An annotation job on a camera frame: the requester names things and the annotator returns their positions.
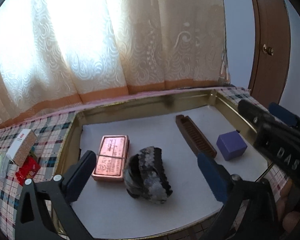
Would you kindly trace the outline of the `purple foam block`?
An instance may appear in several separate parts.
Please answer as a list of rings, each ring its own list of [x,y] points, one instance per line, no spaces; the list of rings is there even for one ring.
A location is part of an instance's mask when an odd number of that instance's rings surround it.
[[[248,147],[238,131],[219,135],[216,145],[226,161],[242,156]]]

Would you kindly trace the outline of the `plaid tablecloth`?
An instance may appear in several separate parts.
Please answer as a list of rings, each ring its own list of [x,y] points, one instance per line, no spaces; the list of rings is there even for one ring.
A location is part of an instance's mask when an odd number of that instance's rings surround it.
[[[6,153],[23,128],[32,129],[37,136],[34,153],[41,166],[34,180],[35,182],[46,181],[51,179],[52,175],[65,172],[77,161],[80,152],[79,137],[83,125],[161,116],[180,112],[182,109],[195,109],[207,105],[215,106],[233,127],[241,131],[242,137],[252,143],[253,128],[237,113],[237,105],[241,100],[263,107],[250,95],[250,90],[241,87],[175,89],[97,100],[87,105],[78,105],[30,118],[0,129],[0,154]],[[265,177],[269,180],[277,201],[279,192],[288,181],[288,176],[275,164],[266,166],[258,179]],[[19,166],[9,161],[6,177],[0,179],[0,230],[7,239],[15,237],[15,219],[22,189],[15,176],[18,170]],[[205,224],[205,221],[211,220],[217,211],[211,212],[210,215],[202,215],[200,219],[191,218],[190,222],[182,226],[173,225],[171,229],[164,229],[163,232],[159,230],[159,233],[145,233],[145,237],[181,235],[181,238],[185,238],[184,231],[190,227],[198,228],[197,224]]]

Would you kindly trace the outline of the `brown wooden comb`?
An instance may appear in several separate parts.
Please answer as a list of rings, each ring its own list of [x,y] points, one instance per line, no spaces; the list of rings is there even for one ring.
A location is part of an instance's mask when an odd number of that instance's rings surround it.
[[[189,116],[177,115],[175,123],[195,156],[204,153],[212,159],[216,157],[217,151]]]

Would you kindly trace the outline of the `copper metal tin box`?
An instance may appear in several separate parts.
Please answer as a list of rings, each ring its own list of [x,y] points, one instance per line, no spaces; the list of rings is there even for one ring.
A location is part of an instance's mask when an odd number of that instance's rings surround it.
[[[95,181],[123,181],[123,171],[128,158],[127,135],[104,135],[101,139],[92,177]]]

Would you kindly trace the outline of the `tasselled curtain tieback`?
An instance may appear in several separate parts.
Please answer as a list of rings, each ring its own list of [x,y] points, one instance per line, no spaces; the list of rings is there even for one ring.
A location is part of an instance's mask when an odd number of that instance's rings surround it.
[[[231,77],[229,73],[229,63],[228,63],[226,24],[224,24],[224,47],[222,52],[222,66],[219,72],[218,82],[221,86],[227,86],[231,83]]]

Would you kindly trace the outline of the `white paper box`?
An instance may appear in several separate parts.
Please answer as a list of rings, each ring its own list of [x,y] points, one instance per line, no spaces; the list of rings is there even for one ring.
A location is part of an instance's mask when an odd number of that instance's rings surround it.
[[[6,152],[6,157],[15,165],[19,167],[23,166],[36,140],[37,136],[33,130],[27,128],[22,129],[11,143]]]

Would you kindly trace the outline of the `cream lace curtain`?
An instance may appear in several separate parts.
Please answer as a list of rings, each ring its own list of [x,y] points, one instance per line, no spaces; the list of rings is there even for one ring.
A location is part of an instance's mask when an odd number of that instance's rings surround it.
[[[219,85],[223,0],[1,0],[0,128],[68,106]]]

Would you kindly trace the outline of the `green tissue pack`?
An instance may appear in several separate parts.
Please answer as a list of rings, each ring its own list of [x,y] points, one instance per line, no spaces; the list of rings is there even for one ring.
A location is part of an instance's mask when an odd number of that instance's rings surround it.
[[[6,157],[6,154],[1,153],[0,154],[0,181],[3,181],[6,178],[9,162],[10,160],[8,157]]]

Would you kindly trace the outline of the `brown wooden door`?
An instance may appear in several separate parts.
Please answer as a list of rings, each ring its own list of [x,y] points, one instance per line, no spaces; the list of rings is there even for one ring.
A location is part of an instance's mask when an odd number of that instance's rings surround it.
[[[261,105],[279,103],[286,85],[290,60],[290,22],[284,0],[252,0],[255,50],[249,81],[251,95]],[[262,46],[274,55],[264,54]]]

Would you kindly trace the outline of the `brass door knob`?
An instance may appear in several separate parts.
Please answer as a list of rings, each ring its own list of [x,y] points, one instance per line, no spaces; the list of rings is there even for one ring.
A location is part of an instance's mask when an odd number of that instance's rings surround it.
[[[274,55],[274,50],[272,47],[267,46],[266,44],[264,44],[262,46],[262,51],[264,54],[267,54],[269,56],[273,56]]]

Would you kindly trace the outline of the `red toy brick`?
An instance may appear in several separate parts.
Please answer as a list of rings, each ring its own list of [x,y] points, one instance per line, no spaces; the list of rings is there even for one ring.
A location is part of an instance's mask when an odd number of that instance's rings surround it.
[[[37,161],[33,157],[28,156],[23,165],[15,173],[19,185],[23,186],[25,181],[27,179],[32,179],[39,170],[40,165]]]

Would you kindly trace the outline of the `gold rectangular tin tray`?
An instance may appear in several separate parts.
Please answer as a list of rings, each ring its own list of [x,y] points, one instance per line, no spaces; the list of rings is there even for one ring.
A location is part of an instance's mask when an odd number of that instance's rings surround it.
[[[247,90],[178,90],[174,94],[131,99],[61,114],[69,126],[56,173],[65,172],[87,150],[97,151],[104,135],[127,135],[129,155],[142,148],[162,149],[165,174],[172,195],[164,204],[134,199],[122,182],[90,178],[72,208],[95,238],[124,239],[164,236],[214,215],[221,203],[213,196],[197,165],[197,158],[175,123],[179,114],[188,116],[215,144],[219,135],[240,132],[247,143],[245,153],[231,161],[218,153],[217,163],[229,173],[256,181],[268,161],[253,148],[255,130],[237,113],[239,100],[251,100]]]

